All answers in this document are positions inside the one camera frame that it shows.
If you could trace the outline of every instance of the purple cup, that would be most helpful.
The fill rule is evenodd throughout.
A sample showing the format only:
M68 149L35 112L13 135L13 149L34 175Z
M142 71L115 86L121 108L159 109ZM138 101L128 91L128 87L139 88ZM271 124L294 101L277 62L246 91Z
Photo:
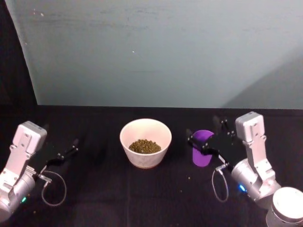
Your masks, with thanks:
M214 133L208 130L199 130L196 131L193 136L201 141L206 142L208 138L210 138ZM210 163L212 159L212 155L202 155L200 151L196 148L193 148L193 162L198 167L205 167Z

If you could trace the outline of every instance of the blue led light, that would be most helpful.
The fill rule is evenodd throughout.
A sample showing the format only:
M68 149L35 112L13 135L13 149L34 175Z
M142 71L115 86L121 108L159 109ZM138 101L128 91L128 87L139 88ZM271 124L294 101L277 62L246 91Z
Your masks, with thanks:
M243 185L239 185L239 188L241 189L242 192L246 192L245 188L243 187Z

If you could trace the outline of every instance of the light blue wall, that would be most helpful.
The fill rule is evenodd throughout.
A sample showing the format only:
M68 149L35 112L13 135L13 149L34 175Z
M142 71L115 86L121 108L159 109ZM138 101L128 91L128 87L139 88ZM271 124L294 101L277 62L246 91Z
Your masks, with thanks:
M302 0L6 0L39 104L303 108Z

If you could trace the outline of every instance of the black table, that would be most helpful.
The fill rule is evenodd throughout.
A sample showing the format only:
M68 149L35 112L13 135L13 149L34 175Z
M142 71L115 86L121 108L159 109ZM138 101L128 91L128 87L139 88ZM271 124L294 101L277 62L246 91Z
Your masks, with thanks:
M19 111L0 108L0 167L4 167L18 124L30 120L50 128L44 148L36 155L36 168L46 158L64 151L81 138L79 154L60 167L52 167L67 184L64 204L57 208L41 200L39 181L28 200L0 226L97 227L248 227L265 226L266 211L239 192L226 176L230 197L220 203L214 196L211 175L219 162L199 168L192 163L185 130L213 130L213 115L236 117L250 110L178 108L47 107ZM265 117L267 157L283 186L303 191L303 112L255 110ZM121 128L131 120L154 118L172 132L171 146L159 166L149 170L130 164L119 142ZM216 178L220 195L224 186ZM46 194L52 202L62 196L54 179Z

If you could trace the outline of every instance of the white cable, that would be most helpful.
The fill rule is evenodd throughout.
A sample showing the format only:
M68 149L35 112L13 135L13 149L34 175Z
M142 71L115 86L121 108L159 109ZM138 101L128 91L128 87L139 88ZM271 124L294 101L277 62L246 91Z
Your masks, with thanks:
M225 183L225 187L226 187L226 198L224 200L220 199L217 192L216 192L216 188L214 187L214 174L215 172L219 172L222 177L223 177L223 180L224 180L224 183ZM228 200L228 197L229 197L229 192L228 192L228 185L227 185L227 182L226 182L226 179L225 179L225 176L223 174L223 172L221 170L214 170L213 172L213 176L212 176L212 185L213 185L213 189L214 189L214 195L216 196L217 200L220 201L220 202L226 202Z
M44 170L44 172L50 173L50 174L55 174L55 175L57 175L58 177L60 177L60 179L62 180L63 185L64 185L64 197L63 197L63 199L61 200L61 202L59 202L59 203L57 203L57 204L51 204L51 203L47 202L47 201L45 200L45 198L44 198L44 192L45 192L45 189L47 188L47 185L48 185L48 182L46 182L45 185L44 185L44 187L43 187L43 189L42 189L42 192L41 192L42 200L43 200L43 202L44 202L45 204L47 204L47 205L49 205L49 206L51 206L51 207L60 206L60 205L65 201L65 199L66 199L66 192L67 192L66 183L65 183L63 177L61 177L58 173L55 173L55 172L53 172L53 171L48 171L48 170Z

